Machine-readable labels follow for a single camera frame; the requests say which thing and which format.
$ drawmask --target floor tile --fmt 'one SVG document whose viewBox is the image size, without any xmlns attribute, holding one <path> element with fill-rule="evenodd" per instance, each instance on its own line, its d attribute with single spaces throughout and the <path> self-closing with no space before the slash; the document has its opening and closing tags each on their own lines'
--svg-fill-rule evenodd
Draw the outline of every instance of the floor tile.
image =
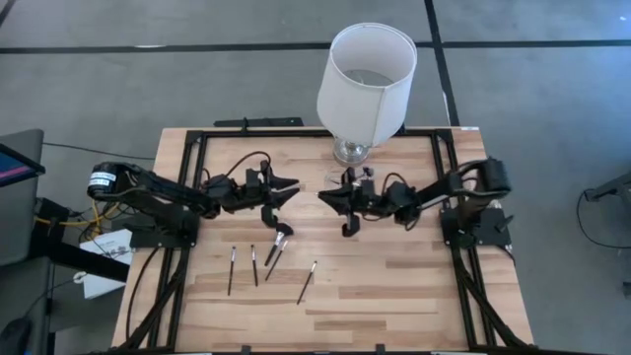
<svg viewBox="0 0 631 355">
<path fill-rule="evenodd" d="M 580 192 L 629 172 L 631 48 L 447 51 L 458 114 L 481 127 L 513 184 L 504 200 L 530 326 L 542 347 L 624 353 L 631 346 L 631 253 L 589 243 Z M 582 208 L 593 238 L 631 245 L 616 198 Z"/>
<path fill-rule="evenodd" d="M 217 119 L 300 116 L 320 125 L 316 98 L 326 50 L 5 55 L 0 107 L 12 131 L 50 142 L 154 156 L 165 127 Z M 419 50 L 407 125 L 446 125 L 434 53 Z M 39 195 L 75 209 L 92 165 L 111 158 L 46 147 Z M 68 193 L 78 193 L 70 198 Z"/>
<path fill-rule="evenodd" d="M 631 38 L 631 3 L 624 0 L 434 3 L 444 41 Z"/>
<path fill-rule="evenodd" d="M 417 0 L 18 0 L 0 46 L 331 41 L 362 22 L 431 38 Z"/>
</svg>

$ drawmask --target wooden tabletop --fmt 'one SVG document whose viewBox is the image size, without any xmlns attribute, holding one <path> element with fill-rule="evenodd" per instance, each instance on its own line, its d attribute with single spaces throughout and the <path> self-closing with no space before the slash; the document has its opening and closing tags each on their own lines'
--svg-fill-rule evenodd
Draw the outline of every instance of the wooden tabletop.
<svg viewBox="0 0 631 355">
<path fill-rule="evenodd" d="M 183 128 L 163 131 L 154 168 L 158 175 L 177 180 L 185 132 Z M 478 130 L 455 128 L 454 138 L 460 163 L 485 157 Z M 334 188 L 327 179 L 338 178 L 343 171 L 331 149 L 330 138 L 209 140 L 204 166 L 211 175 L 224 173 L 243 155 L 262 150 L 271 156 L 277 176 L 300 180 L 301 192 L 277 213 L 296 234 L 264 282 L 263 261 L 275 232 L 264 227 L 259 209 L 202 220 L 186 275 L 177 351 L 237 351 L 244 344 L 254 351 L 372 350 L 376 343 L 389 350 L 467 348 L 451 254 L 442 242 L 439 207 L 424 211 L 411 232 L 392 219 L 362 221 L 355 237 L 343 238 L 344 218 L 316 196 L 320 190 Z M 445 147 L 442 152 L 447 166 Z M 245 169 L 257 168 L 259 161 L 248 159 L 232 177 L 243 182 Z M 430 141 L 424 137 L 391 138 L 372 150 L 366 165 L 375 169 L 376 186 L 390 172 L 402 174 L 419 188 L 437 178 Z M 188 183 L 194 166 L 193 159 Z M 253 284 L 250 245 L 258 254 L 258 287 Z M 237 247 L 237 261 L 229 297 L 232 246 Z M 112 345 L 124 341 L 131 289 L 149 252 L 134 254 Z M 482 247 L 478 252 L 489 301 L 517 336 L 531 342 L 513 263 L 498 248 Z M 297 306 L 315 260 L 314 278 Z M 141 280 L 132 329 L 154 303 L 161 262 L 159 251 Z M 478 342 L 483 343 L 479 312 L 475 302 L 471 305 Z M 166 342 L 170 309 L 167 305 L 159 344 Z"/>
</svg>

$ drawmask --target lamp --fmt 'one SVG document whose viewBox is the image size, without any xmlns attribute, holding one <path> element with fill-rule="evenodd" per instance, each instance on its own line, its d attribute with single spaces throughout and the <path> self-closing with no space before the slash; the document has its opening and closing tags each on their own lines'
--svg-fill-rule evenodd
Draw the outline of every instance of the lamp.
<svg viewBox="0 0 631 355">
<path fill-rule="evenodd" d="M 335 136 L 338 163 L 360 165 L 370 147 L 401 127 L 415 68 L 414 42 L 390 26 L 357 24 L 335 37 L 317 95 L 317 114 Z"/>
</svg>

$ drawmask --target computer screen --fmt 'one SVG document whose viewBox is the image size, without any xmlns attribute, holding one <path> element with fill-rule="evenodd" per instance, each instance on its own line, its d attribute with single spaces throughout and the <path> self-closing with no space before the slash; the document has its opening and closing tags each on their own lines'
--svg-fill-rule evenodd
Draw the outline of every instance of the computer screen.
<svg viewBox="0 0 631 355">
<path fill-rule="evenodd" d="M 0 144 L 0 187 L 34 178 L 44 172 L 43 166 Z"/>
</svg>

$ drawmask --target black bracket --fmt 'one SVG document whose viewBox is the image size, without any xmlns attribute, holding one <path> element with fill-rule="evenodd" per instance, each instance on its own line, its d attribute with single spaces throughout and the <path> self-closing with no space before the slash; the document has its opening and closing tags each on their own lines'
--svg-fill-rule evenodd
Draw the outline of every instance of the black bracket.
<svg viewBox="0 0 631 355">
<path fill-rule="evenodd" d="M 186 138 L 184 139 L 185 144 L 193 144 L 198 139 L 200 139 L 204 135 L 204 131 L 200 130 L 189 130 L 186 131 Z"/>
<path fill-rule="evenodd" d="M 276 225 L 278 224 L 278 217 L 274 215 L 272 206 L 267 204 L 260 208 L 260 219 L 263 221 L 265 226 L 269 228 L 276 228 Z"/>
<path fill-rule="evenodd" d="M 498 246 L 505 248 L 511 244 L 508 224 L 513 216 L 505 217 L 501 208 L 486 208 L 480 212 L 479 222 L 469 231 L 464 231 L 458 222 L 457 210 L 441 210 L 441 226 L 445 244 L 468 249 L 474 245 Z"/>
<path fill-rule="evenodd" d="M 383 344 L 375 345 L 375 353 L 377 355 L 386 355 L 386 346 Z"/>
<path fill-rule="evenodd" d="M 437 129 L 436 135 L 445 143 L 454 143 L 454 134 L 450 129 Z"/>
<path fill-rule="evenodd" d="M 122 226 L 132 232 L 129 246 L 134 249 L 140 248 L 193 248 L 197 244 L 197 230 L 199 219 L 191 219 L 187 226 L 190 233 L 174 235 L 168 231 L 160 230 L 156 227 L 153 218 L 144 214 L 116 221 L 116 225 Z"/>
<path fill-rule="evenodd" d="M 274 117 L 274 118 L 247 118 L 218 120 L 215 127 L 238 127 L 241 134 L 247 134 L 250 127 L 304 127 L 303 119 L 300 117 Z"/>
<path fill-rule="evenodd" d="M 89 252 L 63 243 L 65 227 L 60 222 L 68 219 L 69 211 L 46 198 L 41 200 L 38 216 L 51 220 L 51 225 L 35 223 L 29 258 L 48 256 L 53 263 L 125 282 L 129 265 L 106 255 Z"/>
</svg>

